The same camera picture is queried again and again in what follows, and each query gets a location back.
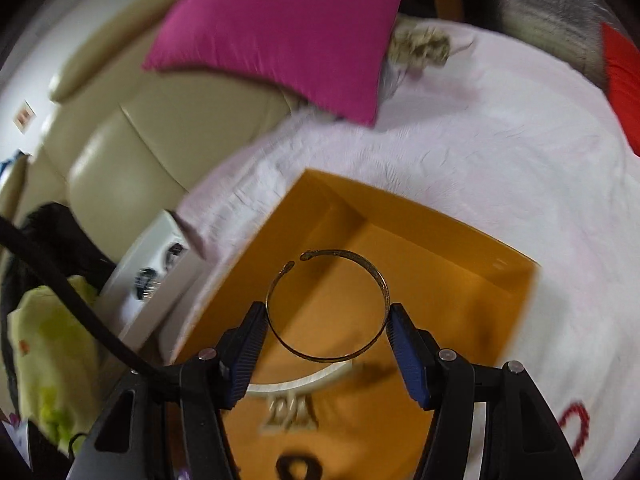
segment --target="sofa cushion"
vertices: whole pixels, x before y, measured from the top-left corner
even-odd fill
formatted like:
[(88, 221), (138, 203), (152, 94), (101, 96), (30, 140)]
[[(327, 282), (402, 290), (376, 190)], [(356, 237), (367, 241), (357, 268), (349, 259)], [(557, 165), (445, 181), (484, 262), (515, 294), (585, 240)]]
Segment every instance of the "sofa cushion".
[(66, 202), (66, 178), (53, 165), (47, 150), (39, 149), (29, 163), (14, 224), (22, 224), (31, 211), (47, 202)]
[(187, 190), (239, 148), (273, 130), (297, 103), (271, 84), (209, 70), (154, 76), (122, 110)]
[(176, 0), (136, 0), (105, 23), (62, 66), (49, 84), (52, 101), (66, 101), (127, 45), (157, 25)]
[(98, 128), (68, 178), (71, 211), (115, 262), (158, 212), (174, 208), (184, 193), (122, 110)]

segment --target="blue gripper pad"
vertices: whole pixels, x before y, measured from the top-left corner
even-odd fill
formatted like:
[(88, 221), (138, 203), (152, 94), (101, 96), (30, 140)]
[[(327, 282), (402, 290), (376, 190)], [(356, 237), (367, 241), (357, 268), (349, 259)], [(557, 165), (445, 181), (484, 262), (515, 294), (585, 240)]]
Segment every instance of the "blue gripper pad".
[(264, 303), (255, 301), (240, 326), (233, 330), (233, 335), (228, 342), (225, 341), (220, 361), (228, 380), (224, 395), (224, 408), (227, 410), (234, 407), (246, 393), (254, 373), (255, 363), (262, 350), (267, 326)]
[(430, 395), (426, 363), (420, 358), (426, 352), (426, 345), (404, 308), (399, 304), (391, 306), (386, 320), (386, 336), (398, 362), (409, 396), (426, 410)]

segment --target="orange box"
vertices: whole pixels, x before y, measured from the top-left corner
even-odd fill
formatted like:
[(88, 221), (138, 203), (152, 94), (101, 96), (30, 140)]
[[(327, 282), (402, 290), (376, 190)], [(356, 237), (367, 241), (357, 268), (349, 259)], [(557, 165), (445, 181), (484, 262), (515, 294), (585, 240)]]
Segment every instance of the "orange box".
[[(342, 258), (299, 262), (303, 251), (346, 249), (384, 276), (391, 301), (418, 328), (471, 362), (493, 365), (526, 303), (537, 265), (466, 224), (391, 193), (307, 170), (215, 292), (185, 341), (180, 359), (212, 346), (237, 326), (252, 301), (289, 260), (295, 268), (270, 312), (285, 340), (303, 352), (335, 355), (363, 346), (383, 320), (380, 290)], [(283, 452), (318, 457), (330, 479), (401, 480), (415, 469), (431, 415), (413, 402), (383, 335), (356, 371), (312, 396), (317, 431), (263, 434), (264, 400), (245, 398), (225, 417), (243, 480), (276, 478)], [(269, 334), (253, 383), (288, 381), (318, 371)]]

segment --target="white wall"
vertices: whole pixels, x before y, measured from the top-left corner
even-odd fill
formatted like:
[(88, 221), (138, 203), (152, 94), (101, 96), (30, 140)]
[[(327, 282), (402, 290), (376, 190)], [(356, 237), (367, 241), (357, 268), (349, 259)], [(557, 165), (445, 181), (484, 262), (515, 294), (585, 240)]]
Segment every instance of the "white wall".
[[(0, 160), (18, 149), (36, 150), (43, 122), (55, 106), (47, 95), (51, 77), (92, 32), (133, 1), (47, 1), (0, 71)], [(24, 101), (36, 117), (21, 133), (14, 116)]]

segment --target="sofa armrest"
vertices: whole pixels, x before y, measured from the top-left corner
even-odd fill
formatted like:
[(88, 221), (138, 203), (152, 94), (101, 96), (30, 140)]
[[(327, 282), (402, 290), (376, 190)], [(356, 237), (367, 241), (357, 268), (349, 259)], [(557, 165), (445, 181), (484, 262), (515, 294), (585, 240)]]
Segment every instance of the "sofa armrest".
[(28, 156), (21, 155), (4, 170), (0, 178), (0, 215), (13, 221), (29, 167)]
[(136, 0), (76, 50), (49, 83), (49, 98), (62, 103), (100, 72), (140, 34), (160, 22), (176, 0)]

